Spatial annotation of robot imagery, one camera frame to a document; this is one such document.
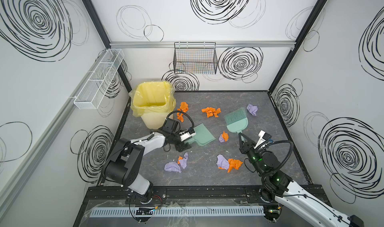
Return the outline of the orange paper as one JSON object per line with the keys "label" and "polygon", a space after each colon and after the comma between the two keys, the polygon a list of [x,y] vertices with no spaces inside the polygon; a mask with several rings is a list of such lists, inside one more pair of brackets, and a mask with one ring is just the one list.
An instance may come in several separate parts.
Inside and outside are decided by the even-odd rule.
{"label": "orange paper", "polygon": [[240,160],[235,160],[235,159],[228,159],[228,162],[229,162],[228,173],[230,173],[232,171],[232,169],[239,170],[239,168],[244,163]]}

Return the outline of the small orange purple scrap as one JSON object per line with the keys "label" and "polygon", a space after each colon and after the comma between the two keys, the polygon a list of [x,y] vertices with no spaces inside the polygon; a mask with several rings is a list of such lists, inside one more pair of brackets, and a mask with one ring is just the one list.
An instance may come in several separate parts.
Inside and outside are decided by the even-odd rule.
{"label": "small orange purple scrap", "polygon": [[226,133],[225,131],[223,131],[219,137],[219,142],[220,143],[224,143],[224,142],[227,142],[229,140],[229,135],[228,133]]}

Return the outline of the green hand brush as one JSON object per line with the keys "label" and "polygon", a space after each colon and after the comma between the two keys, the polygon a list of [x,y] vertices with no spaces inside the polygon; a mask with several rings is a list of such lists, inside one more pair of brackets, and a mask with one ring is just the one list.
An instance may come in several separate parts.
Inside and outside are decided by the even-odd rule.
{"label": "green hand brush", "polygon": [[249,121],[245,108],[240,108],[224,116],[226,126],[231,133],[241,133],[248,127]]}

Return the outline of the purple paper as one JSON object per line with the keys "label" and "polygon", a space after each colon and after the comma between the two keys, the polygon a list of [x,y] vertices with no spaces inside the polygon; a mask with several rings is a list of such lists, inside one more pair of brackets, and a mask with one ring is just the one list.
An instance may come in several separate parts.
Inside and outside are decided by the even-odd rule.
{"label": "purple paper", "polygon": [[223,155],[218,155],[217,166],[221,170],[228,170],[230,167],[230,164],[229,164],[229,161]]}
{"label": "purple paper", "polygon": [[176,162],[169,162],[169,163],[165,164],[164,170],[166,172],[176,172],[176,173],[182,172],[181,167]]}

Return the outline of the green dustpan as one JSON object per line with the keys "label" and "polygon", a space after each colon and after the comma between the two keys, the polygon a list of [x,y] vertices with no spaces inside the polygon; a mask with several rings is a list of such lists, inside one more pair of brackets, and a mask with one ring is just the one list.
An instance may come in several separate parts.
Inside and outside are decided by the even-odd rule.
{"label": "green dustpan", "polygon": [[204,124],[196,126],[194,130],[196,134],[191,139],[187,140],[186,143],[196,143],[198,146],[203,147],[216,139]]}

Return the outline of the orange paper scrap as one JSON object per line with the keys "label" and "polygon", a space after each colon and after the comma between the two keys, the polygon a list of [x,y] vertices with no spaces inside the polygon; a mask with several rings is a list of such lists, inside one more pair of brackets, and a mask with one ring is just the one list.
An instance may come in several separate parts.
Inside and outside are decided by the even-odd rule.
{"label": "orange paper scrap", "polygon": [[184,114],[180,113],[186,113],[189,110],[189,105],[186,102],[181,102],[180,108],[178,109],[177,112],[177,119],[181,121],[182,123],[184,122]]}

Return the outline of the orange paper scraps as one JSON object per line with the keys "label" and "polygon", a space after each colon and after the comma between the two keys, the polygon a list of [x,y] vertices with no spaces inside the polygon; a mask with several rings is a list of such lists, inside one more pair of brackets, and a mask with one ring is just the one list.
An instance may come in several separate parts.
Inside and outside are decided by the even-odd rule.
{"label": "orange paper scraps", "polygon": [[210,117],[218,118],[219,114],[221,113],[220,108],[216,109],[216,108],[211,108],[211,107],[204,108],[201,111],[202,111],[202,113],[205,113],[207,115],[207,118],[210,118]]}

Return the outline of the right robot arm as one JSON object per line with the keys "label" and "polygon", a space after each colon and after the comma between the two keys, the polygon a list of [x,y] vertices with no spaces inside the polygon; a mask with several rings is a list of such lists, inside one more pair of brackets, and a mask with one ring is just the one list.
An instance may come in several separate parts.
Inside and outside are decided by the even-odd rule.
{"label": "right robot arm", "polygon": [[[325,204],[305,190],[281,168],[293,153],[294,143],[289,140],[274,142],[271,139],[257,144],[239,132],[240,151],[247,156],[262,181],[261,198],[265,202],[277,202],[314,227],[363,227],[365,224],[356,215],[348,216]],[[268,148],[278,144],[289,144],[282,161]]]}

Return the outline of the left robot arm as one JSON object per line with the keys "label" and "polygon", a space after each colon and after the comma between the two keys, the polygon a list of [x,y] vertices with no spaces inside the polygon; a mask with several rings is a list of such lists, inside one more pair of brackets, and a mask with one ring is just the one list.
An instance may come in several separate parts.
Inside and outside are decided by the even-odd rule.
{"label": "left robot arm", "polygon": [[139,174],[143,157],[166,145],[175,146],[179,152],[189,149],[191,146],[186,141],[196,134],[195,124],[185,130],[180,130],[178,125],[179,122],[166,119],[162,127],[147,136],[134,140],[120,139],[102,167],[102,176],[145,199],[151,198],[153,184]]}

